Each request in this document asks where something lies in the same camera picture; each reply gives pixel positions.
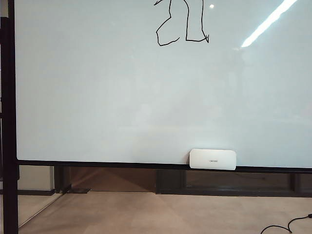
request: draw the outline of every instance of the black vertical pole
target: black vertical pole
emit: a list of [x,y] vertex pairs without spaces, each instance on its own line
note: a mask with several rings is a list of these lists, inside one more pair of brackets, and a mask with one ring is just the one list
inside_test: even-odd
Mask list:
[[12,20],[3,17],[1,18],[1,123],[4,234],[18,234],[19,232],[14,56]]

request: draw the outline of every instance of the beige carpet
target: beige carpet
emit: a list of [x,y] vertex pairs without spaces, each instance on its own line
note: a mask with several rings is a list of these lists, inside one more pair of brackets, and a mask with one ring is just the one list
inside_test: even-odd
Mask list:
[[[20,234],[259,234],[267,225],[286,225],[308,213],[312,198],[90,192],[61,197]],[[312,219],[299,220],[292,229],[311,234]]]
[[[19,226],[33,217],[51,202],[58,199],[61,195],[52,196],[25,196],[19,195]],[[0,195],[0,233],[3,232],[3,214],[2,214],[2,195]]]

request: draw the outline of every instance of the black metal frame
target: black metal frame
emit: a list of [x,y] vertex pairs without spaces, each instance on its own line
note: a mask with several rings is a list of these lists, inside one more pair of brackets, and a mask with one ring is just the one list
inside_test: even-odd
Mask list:
[[[18,165],[85,166],[192,170],[189,165],[145,163],[98,163],[18,160],[16,153],[15,96],[15,11],[14,0],[8,0],[9,18],[1,19],[2,59],[2,151],[3,151],[3,214],[5,234],[18,233],[17,179]],[[236,172],[308,173],[312,168],[237,167]]]

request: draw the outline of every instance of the wall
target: wall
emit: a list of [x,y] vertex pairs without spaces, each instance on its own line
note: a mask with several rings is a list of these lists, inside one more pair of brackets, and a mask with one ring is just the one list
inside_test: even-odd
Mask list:
[[53,167],[20,166],[19,175],[19,190],[49,191],[54,189]]
[[1,4],[1,16],[2,17],[7,17],[8,16],[8,4],[7,4],[7,0],[1,0],[0,4]]

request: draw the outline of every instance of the glass panel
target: glass panel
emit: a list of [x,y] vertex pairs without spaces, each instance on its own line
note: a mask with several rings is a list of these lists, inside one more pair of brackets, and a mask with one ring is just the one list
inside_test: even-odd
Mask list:
[[218,189],[289,190],[287,174],[187,171],[186,186]]
[[305,174],[300,176],[301,189],[304,193],[312,193],[312,175]]

